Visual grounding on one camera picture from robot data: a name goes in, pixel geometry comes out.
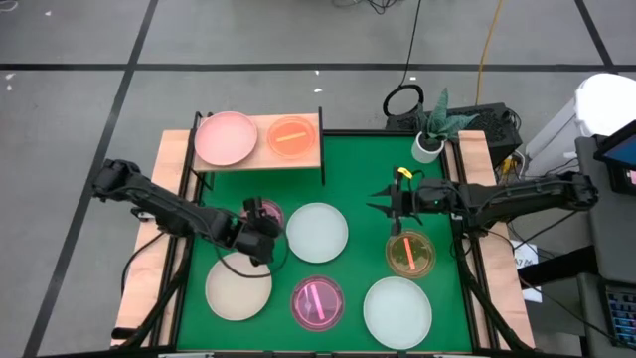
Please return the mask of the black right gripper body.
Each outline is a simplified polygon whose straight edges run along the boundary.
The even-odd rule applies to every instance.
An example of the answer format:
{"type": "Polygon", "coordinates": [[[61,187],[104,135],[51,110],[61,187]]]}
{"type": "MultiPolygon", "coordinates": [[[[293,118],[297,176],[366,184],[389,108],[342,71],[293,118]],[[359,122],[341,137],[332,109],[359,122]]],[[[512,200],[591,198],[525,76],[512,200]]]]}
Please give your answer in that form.
{"type": "Polygon", "coordinates": [[[411,189],[403,191],[402,180],[406,175],[400,172],[400,167],[395,167],[393,182],[390,185],[390,219],[392,220],[392,235],[399,235],[402,232],[401,218],[414,217],[415,194],[411,189]]]}

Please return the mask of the pink transparent plate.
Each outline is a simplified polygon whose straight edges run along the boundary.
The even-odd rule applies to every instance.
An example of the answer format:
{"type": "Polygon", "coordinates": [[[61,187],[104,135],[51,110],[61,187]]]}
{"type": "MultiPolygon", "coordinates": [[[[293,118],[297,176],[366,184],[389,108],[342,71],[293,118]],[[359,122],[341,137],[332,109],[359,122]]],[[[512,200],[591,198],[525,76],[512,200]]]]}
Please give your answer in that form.
{"type": "MultiPolygon", "coordinates": [[[[282,212],[282,210],[280,209],[280,207],[274,203],[271,200],[268,199],[262,199],[262,208],[264,211],[263,217],[272,217],[275,218],[280,226],[283,229],[284,226],[284,214],[282,212]]],[[[250,225],[252,228],[254,228],[255,230],[257,230],[257,224],[256,225],[250,225]]]]}
{"type": "Polygon", "coordinates": [[[344,293],[333,279],[312,275],[295,286],[290,310],[294,320],[304,329],[325,332],[337,325],[344,315],[344,293]]]}

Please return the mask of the white round plate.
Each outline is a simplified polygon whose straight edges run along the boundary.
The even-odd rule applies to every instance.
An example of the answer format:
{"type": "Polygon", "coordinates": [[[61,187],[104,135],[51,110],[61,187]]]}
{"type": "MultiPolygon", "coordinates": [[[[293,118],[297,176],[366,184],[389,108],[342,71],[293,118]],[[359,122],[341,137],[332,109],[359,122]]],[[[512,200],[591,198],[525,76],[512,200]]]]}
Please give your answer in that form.
{"type": "Polygon", "coordinates": [[[389,276],[368,290],[363,316],[370,334],[393,350],[408,350],[420,344],[432,325],[432,307],[427,295],[413,281],[389,276]]]}
{"type": "Polygon", "coordinates": [[[310,264],[323,264],[344,251],[349,228],[337,208],[326,203],[309,203],[291,215],[286,236],[297,257],[310,264]]]}

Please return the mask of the beige round plate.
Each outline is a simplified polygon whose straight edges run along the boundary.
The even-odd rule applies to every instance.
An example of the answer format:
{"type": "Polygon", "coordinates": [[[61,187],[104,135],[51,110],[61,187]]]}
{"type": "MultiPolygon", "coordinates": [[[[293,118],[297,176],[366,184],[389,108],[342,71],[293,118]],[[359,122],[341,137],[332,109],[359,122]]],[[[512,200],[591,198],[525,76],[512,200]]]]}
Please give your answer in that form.
{"type": "Polygon", "coordinates": [[[208,273],[205,284],[206,301],[214,314],[229,321],[247,320],[257,315],[267,304],[272,292],[272,278],[268,266],[255,267],[249,256],[235,252],[224,256],[233,269],[245,278],[229,270],[221,261],[208,273]]]}

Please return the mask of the orange transparent plate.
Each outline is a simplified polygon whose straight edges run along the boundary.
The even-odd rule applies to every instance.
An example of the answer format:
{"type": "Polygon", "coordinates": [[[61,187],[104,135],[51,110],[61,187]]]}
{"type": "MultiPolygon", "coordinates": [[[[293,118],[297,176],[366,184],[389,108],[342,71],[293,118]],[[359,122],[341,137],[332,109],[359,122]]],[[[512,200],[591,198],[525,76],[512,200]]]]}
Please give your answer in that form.
{"type": "Polygon", "coordinates": [[[436,250],[432,241],[425,234],[413,230],[390,237],[385,253],[391,270],[409,279],[428,275],[436,262],[436,250]]]}
{"type": "Polygon", "coordinates": [[[312,123],[300,116],[278,119],[267,132],[269,147],[284,158],[298,158],[307,154],[316,141],[312,123]]]}

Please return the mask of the pink opaque plate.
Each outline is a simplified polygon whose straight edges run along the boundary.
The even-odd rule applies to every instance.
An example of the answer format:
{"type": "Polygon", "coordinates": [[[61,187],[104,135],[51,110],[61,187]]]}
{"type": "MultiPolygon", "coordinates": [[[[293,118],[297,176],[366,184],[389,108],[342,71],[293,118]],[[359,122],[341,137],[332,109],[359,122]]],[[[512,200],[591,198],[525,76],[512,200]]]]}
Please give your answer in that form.
{"type": "Polygon", "coordinates": [[[195,151],[208,164],[230,166],[255,149],[258,131],[245,114],[223,111],[206,118],[195,135],[195,151]]]}

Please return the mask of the snake plant in white pot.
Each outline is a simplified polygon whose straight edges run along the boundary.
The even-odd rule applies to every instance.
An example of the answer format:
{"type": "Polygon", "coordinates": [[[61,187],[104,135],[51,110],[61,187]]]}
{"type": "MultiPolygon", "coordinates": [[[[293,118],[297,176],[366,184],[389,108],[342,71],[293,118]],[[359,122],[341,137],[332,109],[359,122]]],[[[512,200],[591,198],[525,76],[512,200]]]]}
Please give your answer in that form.
{"type": "Polygon", "coordinates": [[[450,139],[457,139],[458,133],[464,130],[478,114],[449,114],[449,93],[444,89],[430,114],[423,111],[423,106],[417,106],[416,138],[411,154],[413,158],[423,164],[434,161],[450,139]]]}

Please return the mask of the wooden side board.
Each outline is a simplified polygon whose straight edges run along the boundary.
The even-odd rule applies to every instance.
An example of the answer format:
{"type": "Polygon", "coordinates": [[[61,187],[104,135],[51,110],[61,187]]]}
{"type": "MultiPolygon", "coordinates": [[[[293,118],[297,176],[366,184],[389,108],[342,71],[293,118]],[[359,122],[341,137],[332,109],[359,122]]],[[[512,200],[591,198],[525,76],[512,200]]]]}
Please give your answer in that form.
{"type": "MultiPolygon", "coordinates": [[[[188,161],[188,130],[163,132],[153,171],[152,181],[188,200],[195,197],[196,178],[188,161]]],[[[174,277],[184,254],[186,241],[159,233],[154,222],[139,225],[134,246],[138,253],[129,267],[115,326],[136,328],[145,319],[174,277]]]]}
{"type": "MultiPolygon", "coordinates": [[[[453,181],[491,186],[496,183],[485,134],[461,131],[459,141],[445,144],[446,163],[453,181]]],[[[535,345],[508,228],[499,222],[476,244],[464,244],[467,263],[473,274],[485,273],[488,294],[498,312],[518,337],[535,345]]]]}

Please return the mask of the black perforated box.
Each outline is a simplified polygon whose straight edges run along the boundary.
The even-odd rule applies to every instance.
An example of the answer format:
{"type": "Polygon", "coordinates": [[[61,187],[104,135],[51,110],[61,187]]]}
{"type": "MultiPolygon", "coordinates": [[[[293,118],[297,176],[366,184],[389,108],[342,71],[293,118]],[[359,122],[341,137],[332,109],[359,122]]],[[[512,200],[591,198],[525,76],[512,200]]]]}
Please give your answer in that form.
{"type": "MultiPolygon", "coordinates": [[[[412,110],[403,114],[391,114],[389,100],[383,102],[383,113],[387,117],[386,129],[392,131],[405,131],[415,134],[416,139],[411,147],[413,159],[422,164],[433,162],[442,152],[443,143],[437,149],[426,150],[420,140],[424,138],[418,126],[417,104],[412,110]]],[[[482,131],[488,144],[490,160],[494,167],[501,164],[508,156],[522,144],[518,133],[520,120],[517,115],[503,103],[477,105],[470,107],[451,108],[446,111],[446,118],[451,116],[472,117],[472,120],[464,127],[464,130],[482,131]]]]}

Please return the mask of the white paper sheet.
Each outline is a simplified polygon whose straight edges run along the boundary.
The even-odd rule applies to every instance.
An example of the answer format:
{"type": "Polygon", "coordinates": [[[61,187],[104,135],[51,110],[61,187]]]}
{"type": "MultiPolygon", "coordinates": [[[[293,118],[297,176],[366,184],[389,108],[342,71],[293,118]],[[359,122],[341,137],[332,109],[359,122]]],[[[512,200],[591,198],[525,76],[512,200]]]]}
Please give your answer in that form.
{"type": "MultiPolygon", "coordinates": [[[[523,244],[514,251],[515,263],[517,269],[523,269],[528,266],[535,265],[539,262],[539,251],[534,244],[523,244]]],[[[541,288],[524,288],[523,297],[525,301],[542,303],[543,296],[541,288]]]]}

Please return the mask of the grey desk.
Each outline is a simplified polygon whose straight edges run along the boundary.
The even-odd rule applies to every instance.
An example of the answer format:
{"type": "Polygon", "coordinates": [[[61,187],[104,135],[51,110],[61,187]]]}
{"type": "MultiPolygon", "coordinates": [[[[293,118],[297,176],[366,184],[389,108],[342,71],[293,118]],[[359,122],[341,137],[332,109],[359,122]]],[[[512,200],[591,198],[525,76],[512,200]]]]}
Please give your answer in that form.
{"type": "Polygon", "coordinates": [[[636,351],[611,344],[603,334],[609,330],[606,303],[601,296],[605,283],[636,285],[636,196],[614,192],[608,170],[593,158],[597,143],[593,137],[575,141],[580,171],[591,178],[599,200],[588,212],[598,273],[581,273],[577,283],[584,319],[598,329],[585,335],[592,358],[636,358],[636,351]]]}

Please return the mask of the small tilted display screen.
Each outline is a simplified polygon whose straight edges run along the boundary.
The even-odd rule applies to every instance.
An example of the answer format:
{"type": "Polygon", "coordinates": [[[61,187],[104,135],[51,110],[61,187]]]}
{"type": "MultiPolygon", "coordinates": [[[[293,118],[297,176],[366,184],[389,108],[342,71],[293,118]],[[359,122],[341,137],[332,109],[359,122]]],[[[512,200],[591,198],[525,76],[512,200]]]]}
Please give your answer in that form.
{"type": "Polygon", "coordinates": [[[636,197],[636,119],[608,137],[595,139],[593,158],[606,165],[612,190],[636,197]]]}

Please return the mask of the tall white bin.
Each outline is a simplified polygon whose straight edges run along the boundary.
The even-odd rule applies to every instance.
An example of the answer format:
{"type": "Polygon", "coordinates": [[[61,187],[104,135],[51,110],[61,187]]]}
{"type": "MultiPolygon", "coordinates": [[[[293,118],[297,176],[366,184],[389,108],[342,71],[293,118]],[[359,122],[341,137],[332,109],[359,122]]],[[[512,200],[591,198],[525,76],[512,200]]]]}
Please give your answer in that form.
{"type": "Polygon", "coordinates": [[[577,138],[610,136],[634,119],[636,80],[614,74],[589,77],[526,145],[525,175],[539,177],[575,166],[577,138]]]}

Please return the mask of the computer keyboard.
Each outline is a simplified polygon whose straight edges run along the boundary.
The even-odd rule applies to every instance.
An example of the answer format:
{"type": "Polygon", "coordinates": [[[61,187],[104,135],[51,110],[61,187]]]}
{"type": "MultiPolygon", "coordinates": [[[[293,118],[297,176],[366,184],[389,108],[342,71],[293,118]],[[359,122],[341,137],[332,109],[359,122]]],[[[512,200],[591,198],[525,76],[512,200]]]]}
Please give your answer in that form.
{"type": "Polygon", "coordinates": [[[636,284],[602,279],[599,293],[610,341],[636,350],[636,284]]]}

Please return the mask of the black table frame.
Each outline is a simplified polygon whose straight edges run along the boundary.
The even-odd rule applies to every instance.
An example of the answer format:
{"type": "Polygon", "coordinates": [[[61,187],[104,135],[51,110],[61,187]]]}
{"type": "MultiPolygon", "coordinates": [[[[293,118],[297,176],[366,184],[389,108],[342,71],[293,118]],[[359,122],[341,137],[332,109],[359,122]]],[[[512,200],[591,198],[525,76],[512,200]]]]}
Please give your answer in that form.
{"type": "MultiPolygon", "coordinates": [[[[385,130],[363,130],[363,129],[325,129],[324,141],[327,137],[332,136],[365,136],[365,137],[410,137],[402,132],[389,132],[385,130]]],[[[420,165],[429,175],[440,177],[449,173],[448,164],[446,164],[446,155],[442,155],[442,159],[437,159],[432,164],[420,165]]],[[[207,188],[198,189],[195,193],[195,200],[201,202],[203,191],[207,188]]],[[[488,329],[486,328],[485,318],[481,306],[476,298],[471,297],[472,303],[468,303],[468,288],[461,281],[457,261],[450,254],[451,250],[451,219],[444,215],[422,215],[425,226],[423,231],[432,239],[436,249],[436,264],[432,273],[424,278],[417,279],[416,284],[423,289],[429,301],[432,304],[432,327],[425,339],[416,347],[409,350],[409,354],[424,354],[430,352],[444,353],[469,353],[473,348],[486,348],[489,344],[488,329]]],[[[179,289],[171,298],[164,311],[164,317],[160,323],[160,334],[156,345],[174,344],[176,349],[180,351],[196,351],[181,350],[177,346],[177,340],[181,327],[181,319],[184,308],[185,295],[189,274],[184,289],[179,289]]],[[[385,355],[387,352],[394,351],[383,346],[381,351],[294,351],[294,352],[316,352],[321,355],[328,353],[337,353],[338,356],[358,354],[366,356],[372,353],[385,355]]]]}

